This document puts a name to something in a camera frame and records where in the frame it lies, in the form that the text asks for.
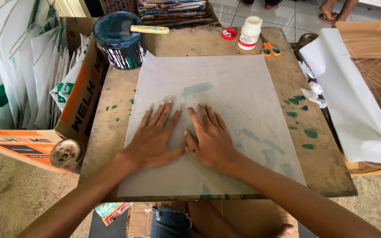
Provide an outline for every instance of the dark blue paint can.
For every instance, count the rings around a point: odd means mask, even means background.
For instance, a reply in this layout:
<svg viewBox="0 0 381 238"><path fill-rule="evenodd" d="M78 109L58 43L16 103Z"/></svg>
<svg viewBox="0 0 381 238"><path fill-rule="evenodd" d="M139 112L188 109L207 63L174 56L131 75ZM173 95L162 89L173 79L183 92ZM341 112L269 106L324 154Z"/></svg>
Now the dark blue paint can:
<svg viewBox="0 0 381 238"><path fill-rule="evenodd" d="M140 32L130 31L131 25L142 25L142 20L138 15L125 11L105 15L93 25L95 40L117 69L141 67L146 54L145 37Z"/></svg>

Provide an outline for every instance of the ripped jeans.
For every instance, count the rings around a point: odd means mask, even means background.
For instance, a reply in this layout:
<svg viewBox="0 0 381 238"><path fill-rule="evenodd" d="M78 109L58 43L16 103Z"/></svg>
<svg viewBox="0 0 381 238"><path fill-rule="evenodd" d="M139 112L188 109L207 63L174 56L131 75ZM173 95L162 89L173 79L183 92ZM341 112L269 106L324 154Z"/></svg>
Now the ripped jeans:
<svg viewBox="0 0 381 238"><path fill-rule="evenodd" d="M151 238L190 238L189 229L192 228L192 219L186 212L174 211L167 207L146 209L153 211L151 224Z"/></svg>

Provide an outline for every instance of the wooden board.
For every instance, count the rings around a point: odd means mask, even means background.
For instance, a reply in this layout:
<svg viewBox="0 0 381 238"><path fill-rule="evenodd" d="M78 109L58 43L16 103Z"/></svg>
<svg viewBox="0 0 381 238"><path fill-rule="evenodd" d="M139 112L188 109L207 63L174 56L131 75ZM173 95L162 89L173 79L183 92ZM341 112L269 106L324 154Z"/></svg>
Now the wooden board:
<svg viewBox="0 0 381 238"><path fill-rule="evenodd" d="M148 50L158 57L260 54L262 46L260 40L253 50L242 50L237 46L237 38L233 41L224 40L220 35L221 31L220 27L171 30L166 35L147 34L146 41ZM310 89L310 87L283 30L262 28L262 34L274 46L282 50L279 57L266 58L266 63L282 105L307 186L326 197L356 196L357 190L318 104L294 98L302 95L301 88ZM108 70L79 182L99 170L124 147L138 76L139 69L121 71L110 67ZM116 197L116 191L116 189L113 190L104 202L120 202ZM188 200L199 199L199 196L130 199L133 201Z"/></svg>

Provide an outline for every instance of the red bottle cap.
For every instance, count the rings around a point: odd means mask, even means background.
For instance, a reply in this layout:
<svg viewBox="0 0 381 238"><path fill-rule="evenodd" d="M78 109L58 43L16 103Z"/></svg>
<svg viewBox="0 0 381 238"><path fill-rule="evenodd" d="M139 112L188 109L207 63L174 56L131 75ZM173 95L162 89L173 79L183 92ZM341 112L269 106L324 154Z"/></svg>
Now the red bottle cap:
<svg viewBox="0 0 381 238"><path fill-rule="evenodd" d="M225 28L221 32L221 37L223 37L224 39L228 41L235 39L236 35L237 35L237 31L232 28Z"/></svg>

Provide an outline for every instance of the white plastic bottle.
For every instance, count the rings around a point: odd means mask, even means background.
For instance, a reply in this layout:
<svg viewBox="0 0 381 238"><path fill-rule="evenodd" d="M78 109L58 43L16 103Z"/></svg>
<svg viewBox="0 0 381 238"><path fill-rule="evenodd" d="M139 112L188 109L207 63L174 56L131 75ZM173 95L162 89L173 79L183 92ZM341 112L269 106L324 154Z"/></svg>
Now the white plastic bottle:
<svg viewBox="0 0 381 238"><path fill-rule="evenodd" d="M242 27L237 45L244 50L254 49L261 33L262 19L259 17L247 17Z"/></svg>

